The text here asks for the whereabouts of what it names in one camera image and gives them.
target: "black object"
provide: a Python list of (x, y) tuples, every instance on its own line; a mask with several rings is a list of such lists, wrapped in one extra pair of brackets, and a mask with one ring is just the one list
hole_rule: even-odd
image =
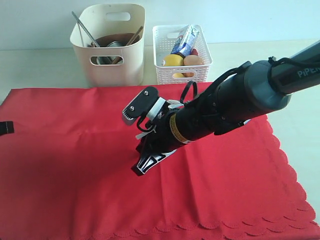
[(0, 136), (5, 134), (13, 134), (15, 132), (13, 121), (0, 121)]
[[(225, 72), (199, 95), (196, 95), (196, 83), (190, 81), (182, 92), (181, 108), (170, 108), (167, 102), (159, 117), (147, 122), (146, 126), (152, 126), (152, 130), (136, 148), (140, 159), (135, 172), (145, 174), (192, 141), (212, 133), (226, 134), (253, 118), (281, 110), (289, 104), (292, 93), (318, 84), (320, 41), (292, 58), (270, 57), (253, 64), (247, 61)], [(191, 85), (194, 98), (184, 102)]]

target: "yellow label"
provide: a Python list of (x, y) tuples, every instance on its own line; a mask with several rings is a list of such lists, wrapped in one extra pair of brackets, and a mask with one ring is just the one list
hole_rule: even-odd
[(170, 117), (170, 129), (171, 132), (173, 134), (173, 136), (175, 137), (175, 139), (177, 139), (179, 142), (183, 143), (183, 144), (188, 144), (192, 141), (186, 139), (184, 136), (181, 135), (181, 133), (179, 132), (178, 128), (177, 128), (177, 124), (176, 124), (176, 114), (173, 114)]

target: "red tablecloth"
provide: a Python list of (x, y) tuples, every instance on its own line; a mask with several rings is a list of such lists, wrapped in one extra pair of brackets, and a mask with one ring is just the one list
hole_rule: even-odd
[[(157, 88), (178, 100), (184, 86)], [(2, 240), (320, 238), (265, 115), (136, 176), (139, 131), (121, 112), (143, 88), (10, 92), (0, 106), (15, 129), (0, 136)]]

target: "white plastic bin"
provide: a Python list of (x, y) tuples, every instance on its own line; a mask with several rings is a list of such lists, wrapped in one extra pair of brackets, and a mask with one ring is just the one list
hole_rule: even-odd
[[(122, 47), (88, 47), (92, 40), (75, 24), (70, 36), (75, 55), (92, 87), (136, 86), (144, 76), (145, 9), (138, 4), (96, 4), (86, 8), (79, 19), (94, 39), (107, 35), (136, 33), (139, 40)], [(121, 64), (97, 64), (97, 57), (120, 56)]]
[[(202, 58), (204, 65), (197, 66), (162, 66), (163, 59), (171, 53), (178, 33), (185, 25), (160, 25), (154, 26), (153, 31), (153, 61), (156, 68), (158, 84), (180, 84), (188, 81), (205, 82), (208, 77), (210, 66), (213, 63), (208, 45), (203, 34), (202, 28), (195, 25), (199, 29), (199, 35), (196, 39), (194, 48), (198, 51), (199, 57)], [(192, 77), (179, 77), (173, 75), (175, 73), (193, 73)]]

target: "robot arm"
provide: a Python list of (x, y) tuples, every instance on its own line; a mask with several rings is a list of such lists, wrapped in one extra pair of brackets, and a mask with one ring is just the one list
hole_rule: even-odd
[[(137, 119), (142, 134), (133, 170), (144, 175), (176, 149), (209, 134), (226, 134), (261, 115), (285, 108), (292, 93), (320, 84), (320, 41), (291, 58), (245, 62), (217, 78), (201, 94), (190, 81), (180, 102), (158, 96), (155, 87), (142, 90), (123, 110), (127, 125)], [(193, 85), (193, 100), (183, 102)], [(140, 125), (147, 118), (145, 128)]]

